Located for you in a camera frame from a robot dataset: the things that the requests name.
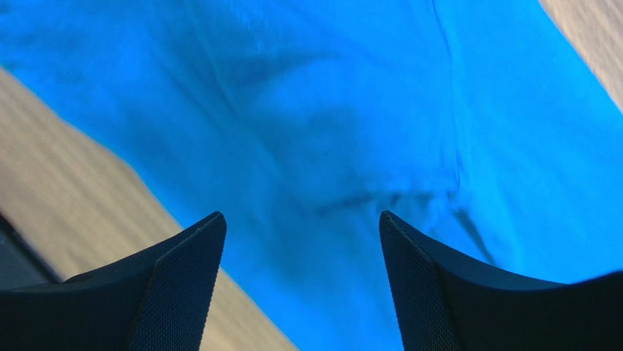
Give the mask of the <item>blue t shirt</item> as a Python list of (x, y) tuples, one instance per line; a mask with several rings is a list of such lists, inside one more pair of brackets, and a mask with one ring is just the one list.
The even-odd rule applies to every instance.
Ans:
[(400, 350), (381, 212), (622, 268), (622, 114), (538, 1), (3, 1), (1, 65), (125, 159), (302, 350)]

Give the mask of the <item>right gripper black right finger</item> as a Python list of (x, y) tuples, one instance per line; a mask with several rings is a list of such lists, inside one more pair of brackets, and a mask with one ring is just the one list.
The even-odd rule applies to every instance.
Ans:
[(457, 251), (385, 211), (380, 240), (406, 350), (620, 350), (622, 273), (534, 279)]

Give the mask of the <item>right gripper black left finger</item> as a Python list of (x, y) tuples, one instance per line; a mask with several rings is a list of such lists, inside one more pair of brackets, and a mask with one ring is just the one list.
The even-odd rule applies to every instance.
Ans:
[(1, 291), (3, 350), (198, 350), (227, 225), (177, 235), (58, 284)]

